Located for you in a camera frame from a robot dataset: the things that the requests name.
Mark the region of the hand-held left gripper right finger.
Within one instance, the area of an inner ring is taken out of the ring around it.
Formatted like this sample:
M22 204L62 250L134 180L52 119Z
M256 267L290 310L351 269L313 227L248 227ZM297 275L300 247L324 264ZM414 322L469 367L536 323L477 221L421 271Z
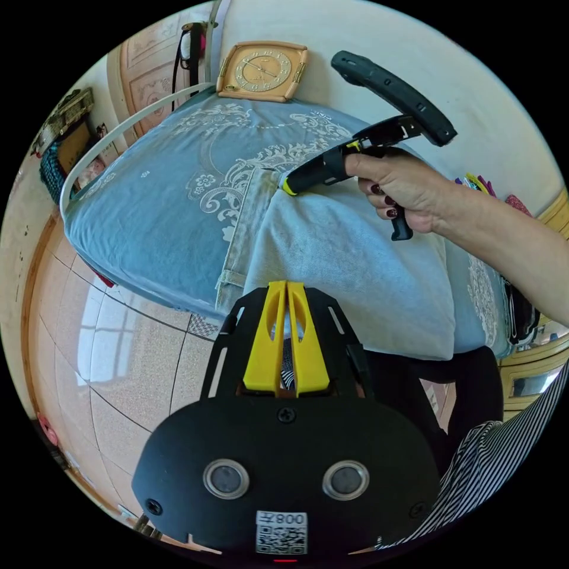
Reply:
M288 282L287 298L296 396L325 392L330 379L303 283Z

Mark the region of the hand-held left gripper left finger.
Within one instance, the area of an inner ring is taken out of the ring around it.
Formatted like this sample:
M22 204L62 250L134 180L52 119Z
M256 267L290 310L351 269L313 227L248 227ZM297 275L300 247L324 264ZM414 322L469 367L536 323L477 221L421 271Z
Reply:
M251 392L280 391L286 291L285 281L271 282L260 290L265 297L243 377L245 388Z

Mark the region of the person's right hand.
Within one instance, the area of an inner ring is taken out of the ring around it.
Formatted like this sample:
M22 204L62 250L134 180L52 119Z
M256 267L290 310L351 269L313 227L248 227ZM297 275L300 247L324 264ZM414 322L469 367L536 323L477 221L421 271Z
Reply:
M416 232L444 234L441 214L452 183L427 163L392 148L381 158L349 155L344 165L381 219L403 216Z

